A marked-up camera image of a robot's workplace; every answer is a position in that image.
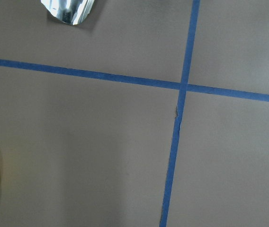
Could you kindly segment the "steel scoop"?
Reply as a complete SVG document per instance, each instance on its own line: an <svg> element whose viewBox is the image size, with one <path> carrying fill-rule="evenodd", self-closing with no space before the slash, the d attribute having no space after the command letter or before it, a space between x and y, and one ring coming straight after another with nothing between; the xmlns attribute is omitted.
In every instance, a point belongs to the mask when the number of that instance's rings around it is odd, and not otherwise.
<svg viewBox="0 0 269 227"><path fill-rule="evenodd" d="M56 19L68 25L81 24L90 13L94 0L40 0Z"/></svg>

